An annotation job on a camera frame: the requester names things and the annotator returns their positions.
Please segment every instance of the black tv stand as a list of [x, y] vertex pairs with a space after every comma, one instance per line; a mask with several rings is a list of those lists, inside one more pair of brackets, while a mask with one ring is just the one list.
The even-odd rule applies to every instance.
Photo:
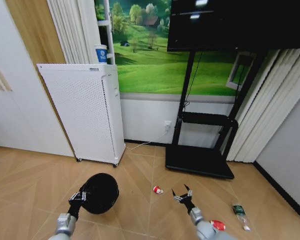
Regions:
[[[231, 172], [226, 159], [238, 129], [235, 117], [267, 55], [267, 51], [257, 53], [229, 116], [183, 111], [195, 54], [195, 51], [189, 53], [172, 144], [166, 147], [165, 166], [168, 169], [177, 171], [233, 179], [235, 176]], [[222, 129], [213, 148], [179, 145], [182, 123], [222, 126]], [[222, 146], [230, 129], [231, 132], [222, 152]]]

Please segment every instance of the wall outlet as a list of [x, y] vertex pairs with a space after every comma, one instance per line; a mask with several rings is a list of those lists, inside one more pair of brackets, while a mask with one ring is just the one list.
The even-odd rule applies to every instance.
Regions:
[[171, 125], [171, 121], [164, 121], [165, 131], [169, 131]]

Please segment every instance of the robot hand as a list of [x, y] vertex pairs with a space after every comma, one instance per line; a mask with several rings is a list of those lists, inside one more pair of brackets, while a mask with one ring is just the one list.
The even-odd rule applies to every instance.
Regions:
[[173, 199], [178, 203], [184, 204], [193, 224], [196, 226], [196, 234], [200, 240], [236, 240], [225, 231], [220, 231], [214, 227], [209, 221], [205, 221], [201, 214], [201, 210], [192, 203], [192, 190], [184, 185], [187, 193], [177, 196], [172, 190]]
[[68, 213], [61, 213], [57, 219], [55, 235], [48, 240], [70, 240], [75, 231], [76, 221], [79, 218], [79, 210], [86, 201], [86, 192], [79, 191], [69, 199], [70, 208]]

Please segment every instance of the vertical blind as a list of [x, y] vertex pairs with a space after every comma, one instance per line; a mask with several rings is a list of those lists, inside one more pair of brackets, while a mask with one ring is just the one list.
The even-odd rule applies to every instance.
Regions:
[[47, 0], [67, 64], [97, 64], [101, 44], [93, 0]]
[[228, 161], [254, 162], [300, 99], [300, 49], [273, 55], [238, 118]]

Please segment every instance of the television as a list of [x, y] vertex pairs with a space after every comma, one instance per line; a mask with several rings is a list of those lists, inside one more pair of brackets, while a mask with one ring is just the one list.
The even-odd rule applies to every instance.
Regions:
[[300, 48], [300, 0], [172, 0], [167, 50]]

